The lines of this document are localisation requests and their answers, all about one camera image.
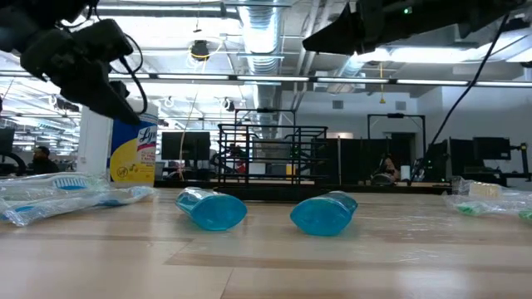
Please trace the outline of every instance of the office desk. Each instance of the office desk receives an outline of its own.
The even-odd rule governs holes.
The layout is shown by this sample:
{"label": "office desk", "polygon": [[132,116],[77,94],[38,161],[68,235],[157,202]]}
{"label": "office desk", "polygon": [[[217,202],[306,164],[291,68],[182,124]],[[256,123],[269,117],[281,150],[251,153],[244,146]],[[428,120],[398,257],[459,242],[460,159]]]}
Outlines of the office desk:
{"label": "office desk", "polygon": [[530,298],[532,225],[470,218],[441,198],[357,194],[335,238],[304,235],[291,204],[248,204],[228,232],[205,232],[154,202],[0,223],[0,298]]}

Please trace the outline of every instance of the white column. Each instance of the white column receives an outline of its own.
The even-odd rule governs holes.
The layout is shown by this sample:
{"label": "white column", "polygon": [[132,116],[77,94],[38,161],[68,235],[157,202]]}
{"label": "white column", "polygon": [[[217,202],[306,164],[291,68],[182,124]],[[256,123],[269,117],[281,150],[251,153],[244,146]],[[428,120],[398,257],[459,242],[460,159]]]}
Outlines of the white column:
{"label": "white column", "polygon": [[98,175],[106,172],[111,122],[111,119],[83,107],[77,171]]}

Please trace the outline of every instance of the blue liquid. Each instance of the blue liquid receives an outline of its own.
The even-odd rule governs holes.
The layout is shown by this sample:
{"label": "blue liquid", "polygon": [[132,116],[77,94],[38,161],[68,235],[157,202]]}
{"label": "blue liquid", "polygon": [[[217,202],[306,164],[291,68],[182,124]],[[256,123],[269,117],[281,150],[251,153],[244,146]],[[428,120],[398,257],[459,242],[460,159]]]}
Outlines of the blue liquid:
{"label": "blue liquid", "polygon": [[357,207],[355,199],[342,191],[334,191],[301,202],[290,218],[305,233],[336,236],[351,222]]}
{"label": "blue liquid", "polygon": [[248,209],[239,199],[199,188],[187,188],[175,200],[198,226],[210,231],[224,231],[244,219]]}

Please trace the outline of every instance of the ceiling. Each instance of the ceiling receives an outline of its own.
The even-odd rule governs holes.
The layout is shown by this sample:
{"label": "ceiling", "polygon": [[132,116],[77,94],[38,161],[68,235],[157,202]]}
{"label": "ceiling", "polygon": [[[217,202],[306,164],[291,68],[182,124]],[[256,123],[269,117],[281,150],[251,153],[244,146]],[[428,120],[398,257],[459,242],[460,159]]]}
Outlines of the ceiling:
{"label": "ceiling", "polygon": [[[239,20],[239,6],[250,3],[273,5],[274,1],[225,1],[227,12],[220,17],[217,11],[219,2],[207,3],[187,1],[120,1],[101,0],[98,12],[101,18],[112,17],[122,30],[133,37],[140,45],[144,56],[144,65],[140,73],[205,73],[205,74],[248,74],[249,64],[247,47],[244,42],[242,22]],[[345,1],[318,1],[317,17],[312,24],[313,0],[275,1],[275,5],[282,12],[280,30],[280,49],[278,59],[281,59],[279,75],[338,75],[339,70],[346,64],[349,57],[338,55],[311,55],[303,52],[303,64],[298,63],[302,56],[302,39],[308,28],[313,26],[316,31],[321,26],[328,25],[343,9]],[[198,9],[208,7],[198,13]],[[89,25],[96,22],[92,19]],[[446,27],[434,32],[428,32],[412,37],[405,41],[394,42],[390,47],[440,47],[449,46],[453,42],[467,43],[471,53],[478,55],[467,63],[405,63],[384,61],[382,63],[370,61],[363,64],[358,72],[366,77],[393,77],[412,79],[437,80],[469,80],[476,72],[478,62],[483,57],[481,53],[487,51],[483,47],[494,36],[497,24],[491,24],[480,31],[471,34],[465,40],[456,38],[456,29]],[[520,31],[519,38],[501,38],[500,48],[497,48],[491,61],[482,73],[482,80],[512,80],[522,76],[523,71],[519,63],[508,63],[505,59],[515,56],[532,46],[532,32],[527,28]],[[205,62],[195,61],[190,56],[190,47],[194,40],[206,40],[212,54]],[[131,65],[138,65],[140,53],[135,51],[129,58]],[[2,71],[23,71],[18,64],[18,58],[10,53],[0,52],[0,73]],[[113,63],[118,71],[125,71],[119,64]],[[143,87],[150,101],[160,107],[160,116],[167,118],[170,129],[182,129],[186,125],[188,115],[192,112],[192,121],[188,128],[192,130],[216,130],[216,125],[223,119],[234,117],[223,107],[225,100],[233,101],[236,107],[254,108],[254,88],[251,85],[194,85],[175,84],[164,81],[144,82]],[[127,83],[131,97],[140,97],[140,93],[133,83]],[[293,84],[283,84],[283,90],[293,91]],[[363,88],[351,89],[351,92],[367,93],[380,92],[381,87],[366,85]],[[418,86],[388,86],[386,92],[409,93],[410,97],[418,97],[427,92],[426,87]],[[79,113],[57,109],[53,95],[59,90],[50,83],[32,78],[13,79],[0,76],[0,94],[6,95],[4,112],[34,115],[34,117],[0,119],[0,125],[17,125],[17,131],[29,130],[63,134],[77,134],[79,132]],[[321,96],[313,99],[328,100],[330,95],[321,92]],[[320,105],[310,105],[306,110]]]}

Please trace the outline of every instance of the metal rack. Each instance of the metal rack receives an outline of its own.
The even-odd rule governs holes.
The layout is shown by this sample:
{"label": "metal rack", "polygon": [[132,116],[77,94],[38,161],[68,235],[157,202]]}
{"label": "metal rack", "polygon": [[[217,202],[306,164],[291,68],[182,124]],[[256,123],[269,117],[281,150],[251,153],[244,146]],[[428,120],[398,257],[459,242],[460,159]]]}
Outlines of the metal rack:
{"label": "metal rack", "polygon": [[[258,180],[289,180],[291,185],[300,185],[303,180],[322,179],[325,175],[313,174],[317,164],[327,161],[318,158],[317,152],[327,146],[327,127],[301,125],[245,125],[239,122],[237,114],[240,111],[257,111],[258,113],[292,112],[292,110],[236,110],[234,124],[219,124],[219,152],[218,163],[222,165],[218,170],[220,185],[228,183],[228,179],[243,180],[249,185],[251,179]],[[265,139],[258,131],[289,130],[279,139]],[[239,147],[244,154],[231,156],[230,151]],[[251,163],[291,165],[290,174],[251,174]],[[244,165],[244,172],[236,171],[236,164]],[[231,168],[229,173],[223,169]]]}

